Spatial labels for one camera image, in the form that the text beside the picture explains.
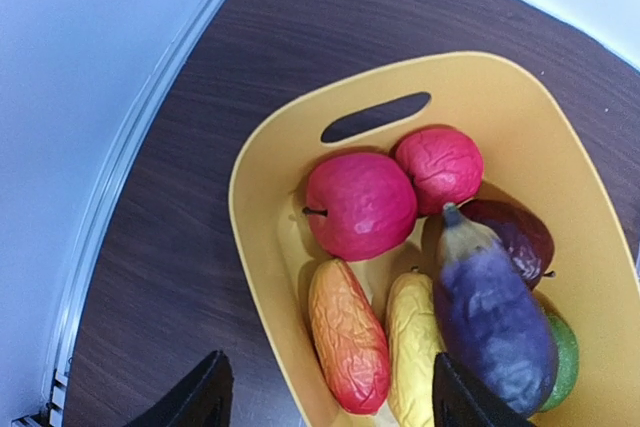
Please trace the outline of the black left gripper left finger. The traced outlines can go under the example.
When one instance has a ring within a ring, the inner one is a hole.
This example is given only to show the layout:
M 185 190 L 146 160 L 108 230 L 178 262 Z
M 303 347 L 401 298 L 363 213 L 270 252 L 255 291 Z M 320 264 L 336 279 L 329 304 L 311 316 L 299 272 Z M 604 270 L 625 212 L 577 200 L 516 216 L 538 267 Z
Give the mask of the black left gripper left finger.
M 130 427 L 221 426 L 231 421 L 233 373 L 219 350 L 208 354 Z

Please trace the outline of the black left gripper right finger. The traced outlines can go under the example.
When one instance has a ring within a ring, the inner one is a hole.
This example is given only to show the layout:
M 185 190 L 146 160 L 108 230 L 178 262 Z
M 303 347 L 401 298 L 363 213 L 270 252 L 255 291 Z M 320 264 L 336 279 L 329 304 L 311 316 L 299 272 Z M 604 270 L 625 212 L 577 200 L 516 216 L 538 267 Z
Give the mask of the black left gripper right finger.
M 432 406 L 436 427 L 533 426 L 445 352 L 434 361 Z

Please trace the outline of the purple toy eggplant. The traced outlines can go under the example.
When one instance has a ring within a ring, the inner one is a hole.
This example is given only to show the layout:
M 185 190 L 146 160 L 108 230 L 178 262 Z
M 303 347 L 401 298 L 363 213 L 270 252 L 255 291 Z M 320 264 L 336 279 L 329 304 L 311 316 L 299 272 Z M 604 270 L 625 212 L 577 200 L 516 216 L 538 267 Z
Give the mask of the purple toy eggplant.
M 433 302 L 447 352 L 529 418 L 557 377 L 558 350 L 547 317 L 490 228 L 453 203 L 442 215 Z

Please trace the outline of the yellow toy banana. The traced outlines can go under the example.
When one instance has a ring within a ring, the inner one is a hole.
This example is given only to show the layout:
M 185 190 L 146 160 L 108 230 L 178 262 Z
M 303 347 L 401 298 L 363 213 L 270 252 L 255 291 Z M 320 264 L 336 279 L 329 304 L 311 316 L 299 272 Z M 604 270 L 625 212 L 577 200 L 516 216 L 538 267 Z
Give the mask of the yellow toy banana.
M 412 269 L 394 281 L 386 306 L 386 331 L 391 412 L 400 426 L 433 426 L 434 362 L 444 347 L 427 275 Z

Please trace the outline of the dark red toy fruit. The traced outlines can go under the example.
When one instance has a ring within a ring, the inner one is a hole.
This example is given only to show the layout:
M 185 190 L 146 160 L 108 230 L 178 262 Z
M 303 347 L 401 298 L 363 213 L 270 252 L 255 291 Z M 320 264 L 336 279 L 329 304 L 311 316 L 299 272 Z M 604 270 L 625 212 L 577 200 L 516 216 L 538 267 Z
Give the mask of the dark red toy fruit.
M 474 199 L 460 207 L 470 220 L 495 232 L 530 290 L 548 273 L 555 244 L 546 225 L 533 213 L 513 204 L 488 199 Z

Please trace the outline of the red toy apple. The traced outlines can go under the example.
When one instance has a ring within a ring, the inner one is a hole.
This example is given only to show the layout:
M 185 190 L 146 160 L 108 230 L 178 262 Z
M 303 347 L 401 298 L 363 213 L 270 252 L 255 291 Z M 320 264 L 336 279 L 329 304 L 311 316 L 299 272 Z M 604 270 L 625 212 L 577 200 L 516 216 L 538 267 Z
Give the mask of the red toy apple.
M 414 229 L 418 206 L 394 160 L 356 152 L 327 159 L 311 172 L 303 213 L 325 251 L 354 262 L 402 244 Z
M 462 203 L 479 190 L 484 159 L 476 143 L 451 127 L 426 127 L 404 137 L 394 157 L 408 175 L 422 216 Z

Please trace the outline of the yellow plastic basket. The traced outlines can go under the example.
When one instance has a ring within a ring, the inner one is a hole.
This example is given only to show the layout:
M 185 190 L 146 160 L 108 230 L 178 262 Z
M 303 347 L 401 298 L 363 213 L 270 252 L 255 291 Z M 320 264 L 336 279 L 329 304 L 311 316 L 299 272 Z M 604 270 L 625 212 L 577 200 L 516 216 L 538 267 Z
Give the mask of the yellow plastic basket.
M 306 293 L 325 258 L 302 215 L 306 178 L 343 151 L 391 150 L 421 127 L 469 135 L 485 161 L 481 195 L 537 215 L 555 243 L 555 277 L 536 297 L 575 332 L 577 383 L 539 426 L 639 422 L 639 284 L 620 222 L 580 139 L 544 85 L 516 63 L 454 52 L 389 64 L 281 107 L 242 147 L 229 211 L 245 276 L 288 388 L 309 426 L 391 426 L 387 411 L 344 411 L 326 386 Z

